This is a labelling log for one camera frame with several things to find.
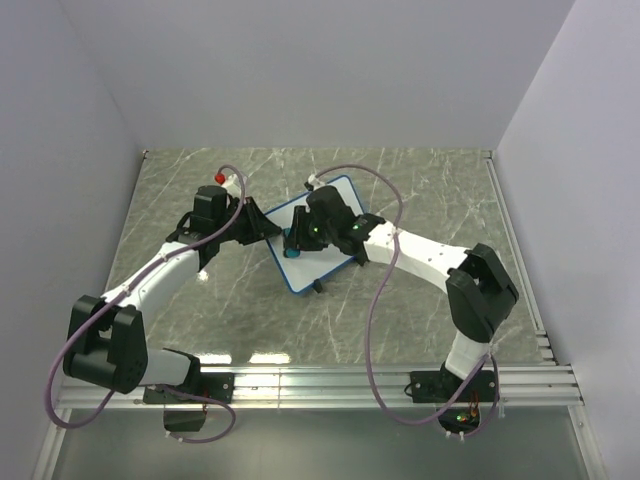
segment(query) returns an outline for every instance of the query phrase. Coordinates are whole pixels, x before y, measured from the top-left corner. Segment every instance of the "white cable clip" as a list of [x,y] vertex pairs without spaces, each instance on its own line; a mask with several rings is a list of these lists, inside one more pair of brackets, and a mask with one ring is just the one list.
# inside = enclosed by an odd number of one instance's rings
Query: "white cable clip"
[[309,178],[307,179],[307,183],[311,185],[314,189],[324,187],[326,185],[326,183],[324,183],[322,180],[319,180],[318,177],[316,177],[315,173],[312,173],[311,175],[309,175]]

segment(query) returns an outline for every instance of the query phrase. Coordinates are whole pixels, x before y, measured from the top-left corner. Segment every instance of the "cable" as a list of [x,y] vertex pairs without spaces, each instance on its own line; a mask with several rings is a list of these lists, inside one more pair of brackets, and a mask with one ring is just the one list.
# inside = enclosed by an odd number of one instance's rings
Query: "cable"
[[[393,225],[397,229],[399,227],[400,220],[402,219],[402,213],[404,211],[404,205],[402,203],[402,195],[400,194],[400,191],[396,188],[396,186],[393,185],[391,181],[388,178],[386,178],[384,175],[382,175],[380,172],[374,170],[373,168],[366,167],[364,165],[358,165],[356,163],[345,163],[342,165],[337,165],[335,167],[329,167],[324,170],[321,170],[320,172],[316,173],[316,177],[321,177],[322,175],[326,175],[329,172],[333,172],[335,170],[341,170],[344,168],[354,168],[358,170],[364,170],[365,172],[368,172],[376,176],[378,179],[380,179],[383,183],[385,183],[391,189],[393,194],[396,196],[396,199],[398,200],[398,212],[396,213],[395,220],[393,221]],[[388,417],[392,418],[396,422],[401,423],[403,425],[412,425],[412,426],[425,425],[429,422],[432,422],[433,420],[436,420],[438,417],[444,414],[444,412],[446,412],[456,402],[458,397],[462,394],[463,390],[467,387],[467,385],[469,385],[473,377],[480,371],[480,369],[483,367],[485,362],[488,359],[491,359],[491,362],[493,363],[493,368],[495,371],[495,377],[496,377],[496,387],[495,387],[496,395],[494,397],[494,402],[493,402],[493,405],[491,406],[491,412],[489,413],[488,418],[485,419],[485,421],[483,421],[482,424],[474,432],[471,432],[468,435],[465,435],[465,437],[471,436],[477,431],[481,430],[483,428],[483,425],[486,426],[487,421],[493,417],[496,406],[500,399],[500,393],[499,393],[500,390],[499,390],[499,382],[498,382],[498,366],[495,361],[495,358],[491,354],[485,355],[482,359],[480,359],[480,361],[476,364],[473,370],[471,370],[467,378],[462,382],[462,384],[458,387],[458,389],[451,396],[451,398],[442,407],[440,407],[435,413],[433,413],[432,415],[429,415],[426,418],[422,418],[419,420],[412,420],[412,419],[401,417],[397,415],[395,412],[393,412],[387,406],[387,404],[382,399],[382,395],[380,395],[380,390],[378,389],[378,386],[376,385],[376,381],[374,378],[373,365],[372,365],[372,359],[371,359],[371,330],[373,326],[373,314],[374,314],[376,305],[378,304],[378,300],[382,295],[382,291],[384,290],[384,287],[389,281],[389,278],[391,277],[391,274],[396,266],[396,263],[398,262],[399,256],[400,256],[400,241],[398,240],[398,232],[396,230],[393,233],[393,256],[391,258],[391,261],[389,262],[389,266],[387,267],[384,277],[382,278],[382,281],[380,282],[380,285],[378,286],[373,296],[373,299],[369,304],[369,310],[367,312],[367,321],[365,324],[364,360],[365,360],[365,367],[367,370],[367,378],[369,380],[369,386],[371,387],[371,392],[373,393],[373,396],[376,399],[376,402],[378,403],[382,411]]]
[[[167,261],[167,260],[169,260],[169,259],[171,259],[171,258],[173,258],[173,257],[175,257],[177,255],[180,255],[182,253],[188,252],[190,250],[196,250],[199,247],[201,247],[202,245],[205,245],[205,244],[211,242],[212,240],[216,239],[217,237],[222,235],[233,224],[233,222],[236,221],[236,219],[240,215],[240,212],[242,211],[242,207],[244,206],[244,201],[245,201],[245,197],[246,197],[246,188],[245,188],[245,183],[244,183],[244,179],[243,179],[242,173],[236,167],[234,167],[232,165],[226,165],[226,164],[222,165],[218,169],[218,173],[221,173],[222,170],[224,170],[224,169],[229,169],[233,173],[235,173],[236,176],[238,177],[238,181],[240,182],[240,202],[238,203],[238,208],[236,208],[236,211],[233,213],[233,215],[231,215],[231,218],[229,219],[229,221],[227,223],[225,223],[217,232],[212,233],[208,237],[205,237],[202,240],[199,240],[199,241],[197,241],[195,243],[192,243],[190,245],[185,245],[184,247],[181,247],[181,248],[179,248],[177,250],[174,250],[171,253],[167,254],[166,257],[158,258],[157,260],[151,262],[128,285],[126,285],[123,288],[123,290],[118,295],[115,296],[115,298],[113,300],[111,300],[104,307],[102,307],[100,310],[98,310],[96,313],[94,313],[91,317],[89,317],[89,319],[85,323],[83,323],[82,326],[80,326],[80,328],[78,328],[78,330],[76,330],[73,333],[73,335],[71,335],[69,337],[69,339],[63,345],[62,349],[58,352],[58,354],[54,358],[53,363],[51,364],[51,368],[49,369],[49,376],[47,378],[47,384],[46,384],[45,389],[44,389],[44,409],[45,409],[45,412],[47,413],[47,416],[58,427],[65,428],[65,429],[73,429],[73,428],[80,428],[80,427],[84,427],[85,425],[88,425],[89,423],[91,423],[100,414],[100,412],[102,412],[104,407],[107,405],[109,400],[111,400],[111,397],[115,393],[114,390],[111,390],[109,393],[107,393],[107,395],[104,397],[102,402],[100,402],[100,405],[98,405],[98,407],[91,413],[91,415],[89,415],[87,418],[85,418],[83,420],[80,420],[79,422],[76,422],[76,423],[65,422],[64,420],[62,420],[60,417],[58,417],[56,415],[55,408],[53,406],[53,402],[52,402],[52,399],[51,399],[52,390],[53,390],[53,382],[54,382],[54,378],[55,378],[55,375],[56,375],[56,371],[58,370],[58,368],[60,367],[60,364],[64,360],[65,355],[67,353],[69,353],[69,350],[71,349],[73,344],[82,335],[84,335],[84,333],[87,330],[89,330],[89,328],[91,328],[91,326],[93,324],[95,324],[106,312],[108,312],[111,309],[111,307],[113,307],[115,305],[118,305],[125,297],[127,297],[128,292],[130,292],[131,290],[136,288],[136,286],[138,286],[140,284],[140,282],[142,282],[142,280],[144,280],[147,277],[147,275],[149,275],[158,266],[160,266],[165,261]],[[231,407],[229,407],[228,405],[224,405],[224,407],[226,409],[228,409],[228,410],[231,410]],[[233,423],[235,423],[235,413],[232,415],[231,426],[233,426]],[[226,434],[228,432],[228,430],[230,430],[230,428],[225,430],[224,433]]]
[[175,395],[177,397],[183,397],[183,398],[187,398],[189,400],[195,400],[197,402],[208,403],[210,405],[218,405],[218,406],[224,408],[227,412],[229,412],[229,415],[231,415],[231,421],[229,422],[229,425],[227,425],[227,428],[225,428],[219,434],[214,435],[213,437],[209,437],[209,438],[185,438],[182,435],[178,435],[177,433],[169,433],[169,436],[171,438],[175,438],[179,442],[191,443],[191,444],[202,444],[202,443],[215,442],[216,440],[220,440],[227,433],[229,433],[231,431],[231,429],[233,428],[233,426],[236,424],[236,412],[235,412],[235,410],[233,408],[231,408],[226,403],[223,403],[223,402],[221,402],[219,400],[215,400],[215,399],[209,398],[209,397],[201,397],[199,395],[191,395],[190,393],[184,393],[184,392],[181,392],[179,390],[176,390],[176,389],[170,387],[169,385],[158,385],[158,387],[166,390],[167,392],[169,392],[172,395]]

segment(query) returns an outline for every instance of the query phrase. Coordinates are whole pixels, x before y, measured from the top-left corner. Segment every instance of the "gray marble surface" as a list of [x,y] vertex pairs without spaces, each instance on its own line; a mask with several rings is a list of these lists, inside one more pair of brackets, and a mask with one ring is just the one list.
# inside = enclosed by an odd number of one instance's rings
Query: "gray marble surface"
[[[250,194],[263,211],[304,191],[308,175],[356,162],[388,176],[404,195],[403,228],[430,239],[494,247],[514,280],[518,275],[487,166],[479,150],[432,149],[200,149],[159,150],[145,160],[109,285],[116,286],[153,256],[201,185],[217,167],[236,165],[250,177]],[[366,173],[349,171],[369,211],[393,218],[393,195]],[[222,246],[201,274],[168,298],[146,323],[151,347],[171,347],[234,364],[363,362],[367,307],[382,265],[355,264],[325,282],[325,291],[289,292],[267,245]],[[455,328],[444,294],[400,270],[377,309],[377,363],[444,360]],[[523,299],[496,334],[497,358],[540,362],[533,322]]]

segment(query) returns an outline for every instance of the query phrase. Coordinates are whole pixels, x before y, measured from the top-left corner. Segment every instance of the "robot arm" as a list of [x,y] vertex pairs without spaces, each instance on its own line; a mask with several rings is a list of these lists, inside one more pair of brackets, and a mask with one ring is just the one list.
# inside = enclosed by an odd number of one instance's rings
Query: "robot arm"
[[[382,217],[356,216],[330,185],[313,185],[308,209],[297,207],[292,228],[284,239],[285,253],[320,250],[328,244],[346,255],[389,264],[396,228]],[[478,361],[518,300],[518,291],[495,251],[482,244],[472,250],[445,245],[397,229],[400,254],[396,266],[432,283],[449,299],[457,334],[444,364],[445,373],[457,377],[457,388]]]
[[[223,242],[235,240],[249,245],[280,234],[280,227],[270,222],[253,199],[247,197],[239,216],[223,235],[195,250],[170,256],[185,245],[208,237],[229,221],[239,206],[239,199],[231,194],[238,191],[234,180],[234,176],[230,176],[222,186],[200,187],[193,211],[182,218],[145,266],[100,298],[85,295],[76,302],[68,337],[123,290],[127,292],[65,355],[63,369],[68,376],[120,393],[129,393],[139,385],[155,384],[175,385],[190,394],[201,393],[199,360],[184,352],[148,350],[145,323],[149,323],[168,297],[218,254]],[[129,290],[131,279],[157,259],[165,261]]]

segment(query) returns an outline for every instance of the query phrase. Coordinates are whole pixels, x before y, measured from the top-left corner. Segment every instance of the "white enclosure wall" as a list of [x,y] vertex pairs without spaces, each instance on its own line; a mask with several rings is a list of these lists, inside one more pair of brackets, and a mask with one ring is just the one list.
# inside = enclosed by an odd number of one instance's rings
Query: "white enclosure wall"
[[612,479],[640,475],[640,3],[578,0],[498,148],[554,347]]
[[74,301],[103,288],[136,146],[57,2],[0,15],[0,477],[29,478]]
[[495,148],[573,0],[61,0],[145,147]]

